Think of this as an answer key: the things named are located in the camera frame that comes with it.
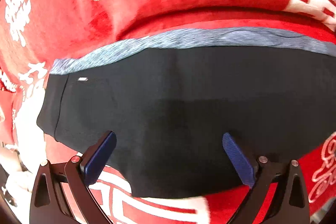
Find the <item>black pants with grey waistband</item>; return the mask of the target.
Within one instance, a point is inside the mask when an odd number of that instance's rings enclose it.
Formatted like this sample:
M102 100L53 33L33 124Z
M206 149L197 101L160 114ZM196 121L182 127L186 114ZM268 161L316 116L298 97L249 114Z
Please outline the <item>black pants with grey waistband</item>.
M135 197L220 192L241 183L225 133L288 162L335 131L335 42L264 27L180 29L58 57L37 124L79 152L114 132L108 165Z

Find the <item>red blanket with white characters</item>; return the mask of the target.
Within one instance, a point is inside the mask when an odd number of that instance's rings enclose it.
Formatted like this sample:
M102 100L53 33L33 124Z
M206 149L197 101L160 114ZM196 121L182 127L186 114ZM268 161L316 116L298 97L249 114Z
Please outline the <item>red blanket with white characters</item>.
M232 27L335 42L335 0L1 0L1 158L9 159L3 195L28 213L30 223L39 167L68 162L98 142L79 152L37 124L58 57L78 59L115 42L173 30ZM335 223L335 131L291 160L302 169L309 223L316 213L322 213L318 223ZM135 197L108 161L88 189L112 223L229 223L249 192L241 181L202 196Z

